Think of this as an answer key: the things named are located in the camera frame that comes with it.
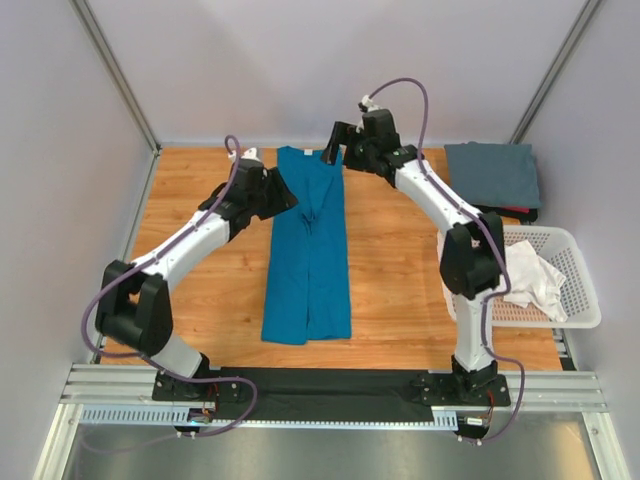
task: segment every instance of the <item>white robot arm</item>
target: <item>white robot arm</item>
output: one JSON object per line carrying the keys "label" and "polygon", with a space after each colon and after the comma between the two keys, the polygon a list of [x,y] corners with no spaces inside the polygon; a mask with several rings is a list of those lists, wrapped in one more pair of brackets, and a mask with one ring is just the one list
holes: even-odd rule
{"label": "white robot arm", "polygon": [[104,272],[103,287],[134,266],[149,264],[100,300],[96,328],[183,377],[207,376],[209,361],[173,332],[170,292],[205,257],[246,228],[253,216],[264,220],[297,204],[278,169],[266,169],[257,149],[247,150],[237,161],[232,184],[215,210],[210,211],[226,184],[218,186],[162,245],[128,264],[116,260]]}
{"label": "white robot arm", "polygon": [[343,161],[346,168],[385,178],[411,198],[445,235],[440,274],[454,294],[458,329],[452,357],[455,378],[451,383],[460,384],[460,390],[466,393],[483,388],[486,391],[491,383],[495,387],[502,379],[498,378],[497,363],[488,351],[492,350],[491,322],[482,321],[482,307],[498,288],[501,272],[487,238],[469,214],[484,224],[504,258],[502,221],[495,214],[482,214],[461,199],[426,160],[418,159],[413,145],[402,146],[389,110],[373,104],[367,96],[360,109],[362,121],[357,126],[334,124],[323,160],[333,164],[338,148],[346,146]]}

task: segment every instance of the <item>gray wall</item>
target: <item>gray wall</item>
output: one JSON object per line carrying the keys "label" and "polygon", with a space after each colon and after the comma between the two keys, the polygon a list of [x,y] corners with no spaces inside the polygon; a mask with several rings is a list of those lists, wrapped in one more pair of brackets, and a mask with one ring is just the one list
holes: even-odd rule
{"label": "gray wall", "polygon": [[598,372],[640,476],[640,2],[608,0],[526,138],[538,156],[540,223],[572,232],[594,279],[602,324],[572,335]]}
{"label": "gray wall", "polygon": [[151,157],[69,2],[2,2],[0,65],[0,477],[21,480]]}
{"label": "gray wall", "polygon": [[[508,140],[584,0],[91,0],[163,142],[326,144],[378,85],[427,140]],[[414,87],[380,96],[405,140]]]}

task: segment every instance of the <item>wooden table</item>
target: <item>wooden table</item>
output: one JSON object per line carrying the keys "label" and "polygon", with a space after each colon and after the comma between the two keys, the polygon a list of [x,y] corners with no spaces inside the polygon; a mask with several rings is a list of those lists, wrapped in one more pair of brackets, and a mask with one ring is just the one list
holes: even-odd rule
{"label": "wooden table", "polygon": [[[448,181],[443,149],[425,155]],[[264,151],[267,166],[276,151]],[[133,258],[182,226],[225,181],[224,149],[168,148],[160,159]],[[231,243],[205,259],[175,289],[174,328],[213,365],[447,369],[456,327],[444,303],[437,230],[400,192],[374,175],[344,172],[351,283],[351,340],[287,346],[260,340],[269,266],[271,220],[254,220]],[[498,353],[529,370],[560,370],[549,329],[496,328]],[[107,350],[125,347],[109,342]],[[136,360],[104,363],[135,363]],[[512,369],[510,364],[500,368]]]}

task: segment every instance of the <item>white laundry basket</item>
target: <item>white laundry basket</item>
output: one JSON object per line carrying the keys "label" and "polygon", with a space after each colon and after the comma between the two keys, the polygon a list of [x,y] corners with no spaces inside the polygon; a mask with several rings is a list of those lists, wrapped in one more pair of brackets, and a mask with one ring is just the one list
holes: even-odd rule
{"label": "white laundry basket", "polygon": [[[496,327],[526,328],[593,328],[600,323],[598,298],[591,283],[582,253],[573,236],[561,228],[537,226],[504,226],[505,246],[529,240],[536,253],[560,270],[567,280],[560,289],[562,308],[569,317],[554,322],[533,305],[520,308],[497,298],[493,302],[491,322]],[[441,254],[442,237],[438,239]],[[451,292],[442,285],[447,309],[455,321]]]}

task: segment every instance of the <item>metal floor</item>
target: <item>metal floor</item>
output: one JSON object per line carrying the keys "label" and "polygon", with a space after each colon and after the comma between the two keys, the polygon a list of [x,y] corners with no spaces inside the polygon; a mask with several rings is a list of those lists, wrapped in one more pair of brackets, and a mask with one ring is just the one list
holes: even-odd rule
{"label": "metal floor", "polygon": [[[494,428],[508,413],[496,412]],[[122,448],[171,427],[91,426],[78,434],[98,448]],[[600,479],[580,414],[521,413],[489,445],[459,443],[449,432],[239,428],[220,437],[171,440],[118,455],[77,443],[65,479]]]}

